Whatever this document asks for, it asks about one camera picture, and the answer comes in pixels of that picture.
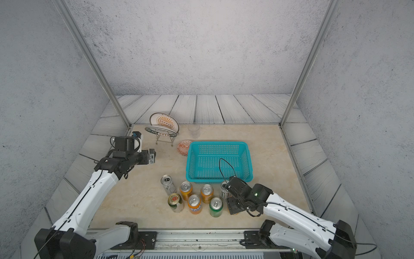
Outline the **green white can front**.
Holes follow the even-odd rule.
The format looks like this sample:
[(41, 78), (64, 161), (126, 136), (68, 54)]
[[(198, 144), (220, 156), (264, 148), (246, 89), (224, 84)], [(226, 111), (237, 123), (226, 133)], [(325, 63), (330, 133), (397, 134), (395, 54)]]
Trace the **green white can front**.
[(168, 205), (175, 213), (181, 212), (184, 208), (183, 199), (180, 194), (177, 193), (170, 194), (168, 198)]

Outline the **orange can front row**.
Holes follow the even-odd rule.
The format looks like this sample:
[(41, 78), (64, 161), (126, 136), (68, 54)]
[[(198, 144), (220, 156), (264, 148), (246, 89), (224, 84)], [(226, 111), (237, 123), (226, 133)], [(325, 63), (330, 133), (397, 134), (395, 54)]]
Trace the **orange can front row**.
[(213, 198), (213, 187), (210, 184), (205, 184), (201, 188), (201, 198), (202, 202), (205, 204), (209, 204)]

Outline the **silver white soda can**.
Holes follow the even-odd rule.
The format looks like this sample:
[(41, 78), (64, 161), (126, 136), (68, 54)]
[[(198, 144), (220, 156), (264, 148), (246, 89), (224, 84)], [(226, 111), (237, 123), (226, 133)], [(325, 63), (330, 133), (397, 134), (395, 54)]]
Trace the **silver white soda can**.
[(161, 178), (161, 184), (162, 184), (163, 188), (165, 189), (167, 195), (177, 193), (176, 186), (175, 186), (171, 176), (164, 175)]

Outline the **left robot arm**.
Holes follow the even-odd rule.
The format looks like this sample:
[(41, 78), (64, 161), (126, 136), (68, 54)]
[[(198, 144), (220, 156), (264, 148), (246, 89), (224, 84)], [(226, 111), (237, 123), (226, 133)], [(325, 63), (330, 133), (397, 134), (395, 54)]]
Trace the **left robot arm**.
[(135, 222), (121, 221), (114, 227), (88, 236), (87, 230), (98, 208), (110, 190), (128, 178), (136, 165), (155, 162), (153, 149), (142, 149), (143, 137), (139, 131), (131, 136), (112, 137), (112, 149), (94, 168), (94, 172), (70, 208), (51, 228), (42, 228), (35, 236), (35, 258), (40, 259), (93, 259), (118, 245), (135, 250), (145, 245)]

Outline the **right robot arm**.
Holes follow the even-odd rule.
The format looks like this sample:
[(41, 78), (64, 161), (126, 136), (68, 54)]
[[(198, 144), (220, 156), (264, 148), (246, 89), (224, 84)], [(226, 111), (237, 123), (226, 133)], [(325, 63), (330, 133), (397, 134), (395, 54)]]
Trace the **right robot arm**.
[(235, 176), (226, 182), (226, 190), (231, 195), (227, 200), (231, 214), (257, 211), (259, 216), (266, 215), (289, 226), (284, 228), (266, 220), (261, 228), (263, 241), (297, 249), (316, 259), (356, 257), (358, 245), (348, 223), (319, 218), (287, 202), (273, 190), (258, 183), (250, 187)]

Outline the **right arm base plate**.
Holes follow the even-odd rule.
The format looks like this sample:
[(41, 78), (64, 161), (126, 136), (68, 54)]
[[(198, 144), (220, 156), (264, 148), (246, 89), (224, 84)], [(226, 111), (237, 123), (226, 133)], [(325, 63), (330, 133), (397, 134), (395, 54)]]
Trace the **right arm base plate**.
[(245, 231), (239, 244), (246, 249), (273, 249), (276, 245), (270, 240), (269, 234), (261, 231)]

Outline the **orange soda can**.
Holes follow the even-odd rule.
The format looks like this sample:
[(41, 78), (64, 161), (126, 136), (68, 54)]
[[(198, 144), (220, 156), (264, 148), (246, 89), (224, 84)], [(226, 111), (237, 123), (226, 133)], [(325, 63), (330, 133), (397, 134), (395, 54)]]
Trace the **orange soda can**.
[(189, 197), (193, 195), (193, 186), (190, 182), (184, 181), (180, 185), (180, 192), (184, 201), (188, 201)]

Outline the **orange Fanta can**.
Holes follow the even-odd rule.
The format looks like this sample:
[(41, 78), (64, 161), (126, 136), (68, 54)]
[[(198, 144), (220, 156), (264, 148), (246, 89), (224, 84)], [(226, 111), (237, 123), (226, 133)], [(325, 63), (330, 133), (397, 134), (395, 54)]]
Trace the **orange Fanta can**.
[(200, 197), (196, 194), (191, 195), (188, 199), (188, 207), (192, 214), (199, 214), (202, 211), (202, 201)]

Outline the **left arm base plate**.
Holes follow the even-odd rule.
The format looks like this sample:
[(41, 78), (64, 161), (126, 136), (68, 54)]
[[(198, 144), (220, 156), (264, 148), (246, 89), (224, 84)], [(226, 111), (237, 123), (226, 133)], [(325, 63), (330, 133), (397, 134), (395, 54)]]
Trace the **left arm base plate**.
[(111, 250), (154, 250), (156, 245), (157, 232), (155, 231), (140, 231), (133, 233), (130, 238), (121, 244), (111, 248)]

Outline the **green can back row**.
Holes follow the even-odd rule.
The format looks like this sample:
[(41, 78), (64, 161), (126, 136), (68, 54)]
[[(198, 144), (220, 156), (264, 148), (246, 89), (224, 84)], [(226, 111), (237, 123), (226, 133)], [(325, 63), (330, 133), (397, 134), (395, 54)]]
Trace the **green can back row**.
[(223, 212), (223, 202), (221, 198), (214, 197), (211, 199), (209, 204), (209, 213), (212, 217), (217, 218), (222, 215)]

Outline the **teal plastic basket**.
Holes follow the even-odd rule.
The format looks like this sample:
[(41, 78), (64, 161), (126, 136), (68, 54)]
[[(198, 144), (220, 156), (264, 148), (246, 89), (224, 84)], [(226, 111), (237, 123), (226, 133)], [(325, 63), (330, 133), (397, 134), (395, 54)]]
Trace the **teal plastic basket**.
[(221, 183), (231, 176), (253, 180), (250, 150), (241, 141), (195, 141), (189, 147), (186, 179), (194, 183)]

